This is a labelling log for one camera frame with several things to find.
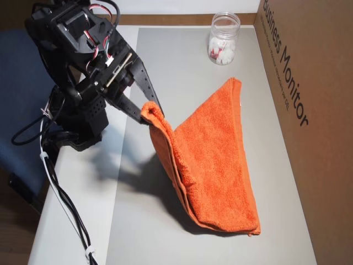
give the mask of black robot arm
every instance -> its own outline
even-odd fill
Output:
[[[87,0],[39,5],[25,22],[57,84],[50,98],[53,116],[65,99],[56,122],[70,132],[70,137],[61,144],[79,151],[101,140],[101,132],[108,125],[105,101],[147,124],[141,110],[124,95],[126,87],[134,82],[148,100],[160,106],[142,60],[115,29],[116,24],[117,19],[112,24],[93,14]],[[71,68],[83,73],[84,79],[76,82]]]

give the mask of white wall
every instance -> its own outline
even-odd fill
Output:
[[[260,0],[114,0],[121,14],[256,13]]]

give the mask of folded towel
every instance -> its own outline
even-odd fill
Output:
[[[240,122],[241,85],[229,79],[174,132],[155,103],[146,103],[141,115],[151,123],[154,148],[192,220],[216,231],[258,235]]]

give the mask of brown box side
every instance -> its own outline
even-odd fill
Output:
[[[352,13],[352,1],[261,0],[255,21],[320,265],[353,261]]]

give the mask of chair seat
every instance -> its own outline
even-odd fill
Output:
[[[25,30],[0,32],[0,47],[0,166],[16,174],[38,194],[45,180],[39,139],[24,146],[14,146],[11,138],[41,115],[40,108],[45,106],[54,82]],[[38,123],[17,140],[26,140],[39,130]]]

